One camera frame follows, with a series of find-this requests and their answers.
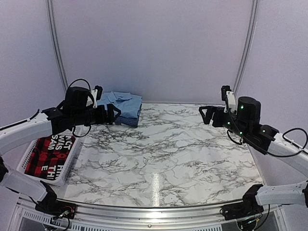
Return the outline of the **blue checked shirt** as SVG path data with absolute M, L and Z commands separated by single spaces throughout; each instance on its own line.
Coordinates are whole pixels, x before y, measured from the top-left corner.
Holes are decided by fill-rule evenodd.
M 122 109 L 121 115 L 115 120 L 115 124 L 137 127 L 139 123 L 139 117 L 140 117 L 140 110 Z

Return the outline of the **left aluminium corner post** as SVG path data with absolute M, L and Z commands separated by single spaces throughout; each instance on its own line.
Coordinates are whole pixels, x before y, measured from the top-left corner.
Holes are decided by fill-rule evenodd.
M 60 43 L 58 40 L 54 4 L 52 0 L 46 0 L 46 8 L 47 8 L 47 18 L 48 18 L 50 34 L 51 34 L 51 42 L 52 42 L 52 47 L 53 47 L 53 51 L 55 55 L 57 68 L 59 71 L 60 81 L 61 81 L 64 91 L 66 91 L 68 89 L 69 84 L 67 81 L 66 71 L 65 71 L 64 63 L 62 59 Z

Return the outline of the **aluminium corner post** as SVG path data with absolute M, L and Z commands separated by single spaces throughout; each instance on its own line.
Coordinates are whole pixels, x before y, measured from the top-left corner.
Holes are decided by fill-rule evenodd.
M 68 89 L 69 84 L 67 81 L 66 71 L 65 71 L 64 63 L 62 59 L 60 43 L 58 40 L 54 4 L 52 0 L 46 0 L 46 8 L 47 8 L 47 18 L 48 18 L 50 34 L 51 34 L 51 42 L 52 42 L 52 47 L 53 47 L 53 51 L 55 55 L 57 68 L 59 71 L 60 81 L 61 81 L 64 91 L 66 91 Z
M 233 92 L 235 96 L 238 95 L 240 86 L 242 83 L 242 80 L 244 78 L 244 72 L 246 69 L 246 64 L 248 61 L 249 53 L 251 51 L 252 43 L 253 43 L 253 38 L 255 34 L 255 28 L 256 28 L 256 23 L 257 23 L 257 15 L 258 15 L 258 7 L 259 7 L 259 1 L 258 0 L 253 0 L 251 4 L 251 10 L 250 10 L 250 16 L 249 16 L 249 21 L 248 21 L 248 28 L 247 28 L 247 33 L 244 41 L 244 48 L 243 48 L 243 53 L 240 59 L 239 67 L 237 70 L 235 82 L 233 85 Z

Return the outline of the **right aluminium corner post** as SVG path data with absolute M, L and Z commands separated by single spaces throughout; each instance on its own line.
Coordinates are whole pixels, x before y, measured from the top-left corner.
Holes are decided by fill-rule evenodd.
M 235 96 L 238 95 L 240 86 L 242 83 L 242 80 L 244 78 L 244 72 L 246 69 L 246 64 L 248 61 L 249 53 L 251 51 L 252 43 L 253 43 L 253 38 L 255 34 L 255 28 L 256 28 L 256 23 L 257 23 L 257 15 L 258 15 L 258 7 L 259 7 L 259 1 L 258 0 L 253 0 L 251 4 L 251 10 L 250 10 L 250 16 L 249 16 L 249 21 L 248 21 L 248 28 L 247 28 L 247 33 L 244 41 L 244 48 L 243 48 L 243 53 L 240 59 L 239 67 L 237 70 L 235 82 L 233 85 L 233 92 Z

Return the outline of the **aluminium front frame rail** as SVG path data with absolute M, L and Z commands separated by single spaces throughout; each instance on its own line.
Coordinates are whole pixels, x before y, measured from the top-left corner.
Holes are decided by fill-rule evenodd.
M 74 218 L 52 220 L 35 210 L 35 204 L 20 195 L 7 228 L 9 231 L 287 231 L 280 205 L 265 206 L 255 215 L 226 220 L 223 203 L 185 207 L 120 207 L 75 202 Z

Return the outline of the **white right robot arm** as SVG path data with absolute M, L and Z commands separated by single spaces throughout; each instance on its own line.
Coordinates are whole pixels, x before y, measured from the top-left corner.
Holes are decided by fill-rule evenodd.
M 203 123 L 225 128 L 236 135 L 237 145 L 247 145 L 257 159 L 266 184 L 253 185 L 239 203 L 238 211 L 248 216 L 257 206 L 308 205 L 308 142 L 300 145 L 287 138 L 286 132 L 261 124 L 261 103 L 243 96 L 237 101 L 230 91 L 222 97 L 224 106 L 199 107 Z

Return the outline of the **light blue long sleeve shirt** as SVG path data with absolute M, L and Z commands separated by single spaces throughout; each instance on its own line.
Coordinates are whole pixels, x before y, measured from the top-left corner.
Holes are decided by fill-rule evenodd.
M 131 94 L 130 92 L 105 92 L 101 99 L 97 101 L 98 105 L 113 104 L 121 111 L 122 117 L 138 118 L 142 105 L 142 97 Z

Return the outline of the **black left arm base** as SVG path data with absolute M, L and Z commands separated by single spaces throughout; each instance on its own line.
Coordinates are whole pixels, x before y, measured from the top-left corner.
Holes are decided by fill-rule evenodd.
M 36 202 L 35 209 L 37 211 L 53 215 L 55 218 L 73 219 L 75 217 L 76 204 L 58 200 L 52 188 L 46 189 L 46 191 L 47 194 L 42 201 Z

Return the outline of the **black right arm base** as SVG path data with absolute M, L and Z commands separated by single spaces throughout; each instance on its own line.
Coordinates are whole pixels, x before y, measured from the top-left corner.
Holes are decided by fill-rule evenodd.
M 256 200 L 257 191 L 262 186 L 262 184 L 251 186 L 243 195 L 241 202 L 224 205 L 220 210 L 220 214 L 225 220 L 232 220 L 263 213 L 263 206 L 258 205 Z

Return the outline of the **red black plaid shirt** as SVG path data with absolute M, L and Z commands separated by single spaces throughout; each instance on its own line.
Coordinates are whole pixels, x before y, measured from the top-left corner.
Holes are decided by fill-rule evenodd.
M 75 141 L 75 137 L 71 135 L 52 135 L 38 139 L 31 152 L 25 174 L 45 180 L 56 180 Z

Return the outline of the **white plastic laundry basket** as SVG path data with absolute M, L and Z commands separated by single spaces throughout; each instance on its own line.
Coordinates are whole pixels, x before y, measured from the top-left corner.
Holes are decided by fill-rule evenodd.
M 66 130 L 65 132 L 62 132 L 62 133 L 60 133 L 59 135 L 68 135 L 68 136 L 71 135 L 71 136 L 73 136 L 72 132 L 69 131 L 69 130 Z M 67 177 L 68 177 L 68 174 L 69 174 L 69 172 L 70 172 L 70 169 L 71 169 L 71 167 L 72 167 L 74 158 L 75 158 L 75 156 L 76 156 L 76 154 L 77 154 L 77 150 L 78 150 L 79 145 L 80 145 L 81 139 L 80 139 L 80 138 L 77 138 L 77 137 L 75 137 L 75 139 L 76 139 L 76 141 L 75 141 L 75 144 L 73 145 L 73 149 L 72 149 L 71 153 L 69 154 L 66 163 L 64 164 L 64 168 L 63 168 L 63 170 L 62 170 L 60 176 L 59 176 L 56 180 L 54 180 L 54 181 L 52 181 L 52 180 L 45 180 L 45 179 L 41 179 L 41 178 L 37 178 L 37 177 L 30 176 L 30 175 L 27 175 L 27 174 L 26 174 L 26 175 L 29 176 L 29 177 L 32 178 L 32 179 L 35 179 L 35 180 L 42 180 L 42 181 L 44 181 L 45 183 L 48 183 L 48 184 L 51 184 L 51 185 L 54 185 L 54 186 L 63 186 L 63 185 L 65 184 L 65 182 L 66 182 L 66 179 L 67 179 Z M 19 172 L 25 174 L 26 166 L 27 166 L 28 161 L 29 161 L 29 159 L 30 159 L 31 152 L 32 152 L 33 148 L 34 148 L 35 145 L 36 145 L 36 142 L 37 142 L 37 140 L 32 141 L 32 142 L 29 144 L 27 150 L 26 150 L 25 153 L 24 153 L 24 156 L 22 157 L 20 163 L 19 163 L 18 166 L 17 166 L 17 171 L 19 171 Z

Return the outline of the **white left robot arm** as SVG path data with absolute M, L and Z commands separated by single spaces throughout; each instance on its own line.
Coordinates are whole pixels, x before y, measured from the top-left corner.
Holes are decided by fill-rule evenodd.
M 57 107 L 38 111 L 34 116 L 4 126 L 0 129 L 0 154 L 27 144 L 39 138 L 58 135 L 66 130 L 74 131 L 77 126 L 90 127 L 97 124 L 110 124 L 120 115 L 121 110 L 113 104 L 98 105 L 102 88 L 94 90 L 83 87 L 69 87 L 65 99 Z M 57 214 L 61 204 L 53 197 L 53 190 L 46 183 L 32 179 L 0 162 L 0 185 L 22 193 L 41 202 L 50 214 Z

